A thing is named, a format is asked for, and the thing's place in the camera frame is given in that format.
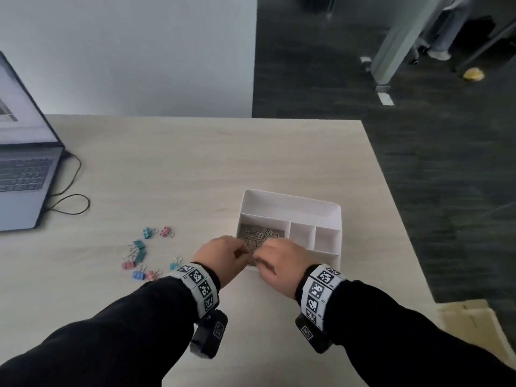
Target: jeans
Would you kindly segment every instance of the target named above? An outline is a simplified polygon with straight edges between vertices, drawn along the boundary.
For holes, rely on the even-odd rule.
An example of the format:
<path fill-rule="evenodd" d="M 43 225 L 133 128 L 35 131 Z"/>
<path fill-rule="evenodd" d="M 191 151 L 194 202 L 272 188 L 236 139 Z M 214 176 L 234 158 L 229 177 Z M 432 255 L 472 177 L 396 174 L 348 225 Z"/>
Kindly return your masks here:
<path fill-rule="evenodd" d="M 448 17 L 439 28 L 439 36 L 432 44 L 433 51 L 448 51 L 457 34 L 461 30 L 468 16 L 470 15 L 473 3 L 472 0 L 464 0 L 455 9 L 449 11 Z"/>

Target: white desk organizer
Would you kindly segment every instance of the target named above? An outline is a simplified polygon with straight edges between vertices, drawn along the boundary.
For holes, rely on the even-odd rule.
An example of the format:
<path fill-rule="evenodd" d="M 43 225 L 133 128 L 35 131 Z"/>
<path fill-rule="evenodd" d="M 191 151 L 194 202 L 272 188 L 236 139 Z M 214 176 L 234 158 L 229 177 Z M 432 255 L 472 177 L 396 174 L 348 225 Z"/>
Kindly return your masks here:
<path fill-rule="evenodd" d="M 247 189 L 243 193 L 237 236 L 241 224 L 285 231 L 285 238 L 310 250 L 322 263 L 341 268 L 342 216 L 338 204 Z"/>

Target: black sleeve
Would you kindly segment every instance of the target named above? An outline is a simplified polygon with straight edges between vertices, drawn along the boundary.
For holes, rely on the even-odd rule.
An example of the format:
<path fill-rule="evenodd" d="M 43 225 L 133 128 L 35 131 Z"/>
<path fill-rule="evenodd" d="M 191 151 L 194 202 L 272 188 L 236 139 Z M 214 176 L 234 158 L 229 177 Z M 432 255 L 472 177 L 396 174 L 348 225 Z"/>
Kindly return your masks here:
<path fill-rule="evenodd" d="M 344 281 L 331 295 L 325 330 L 370 387 L 516 385 L 516 371 L 486 350 L 440 330 L 381 290 Z"/>
<path fill-rule="evenodd" d="M 220 281 L 203 266 L 217 291 Z M 0 366 L 0 385 L 160 386 L 194 334 L 197 306 L 175 278 L 149 281 Z"/>

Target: white sneaker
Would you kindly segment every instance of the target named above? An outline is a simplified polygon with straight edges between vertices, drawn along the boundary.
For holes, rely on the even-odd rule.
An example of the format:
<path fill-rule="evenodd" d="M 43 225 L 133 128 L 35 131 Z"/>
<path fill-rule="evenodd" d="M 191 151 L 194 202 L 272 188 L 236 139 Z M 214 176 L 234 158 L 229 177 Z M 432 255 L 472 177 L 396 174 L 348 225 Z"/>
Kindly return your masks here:
<path fill-rule="evenodd" d="M 427 54 L 430 58 L 433 58 L 433 59 L 439 60 L 439 61 L 448 61 L 452 57 L 451 54 L 448 53 L 448 51 L 429 50 L 427 52 Z"/>

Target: wooden table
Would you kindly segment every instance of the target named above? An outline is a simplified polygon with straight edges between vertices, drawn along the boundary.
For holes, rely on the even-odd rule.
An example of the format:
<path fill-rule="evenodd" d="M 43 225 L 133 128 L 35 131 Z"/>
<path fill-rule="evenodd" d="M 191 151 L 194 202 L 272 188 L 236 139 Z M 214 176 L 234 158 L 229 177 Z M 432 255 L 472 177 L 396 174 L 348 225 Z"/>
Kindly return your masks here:
<path fill-rule="evenodd" d="M 361 122 L 49 120 L 84 162 L 70 193 L 91 197 L 91 210 L 77 217 L 50 213 L 37 230 L 0 234 L 0 362 L 138 288 L 141 282 L 120 263 L 144 227 L 175 230 L 174 239 L 148 242 L 146 264 L 164 270 L 176 256 L 188 261 L 213 237 L 235 235 L 246 188 L 338 203 L 342 272 L 435 320 L 434 301 Z M 57 189 L 75 168 L 66 163 Z M 80 210 L 82 203 L 69 199 L 61 209 Z M 229 325 L 217 357 L 186 352 L 164 386 L 364 385 L 343 348 L 322 356 L 313 351 L 294 325 L 297 304 L 257 273 L 244 271 L 225 288 L 220 309 Z"/>

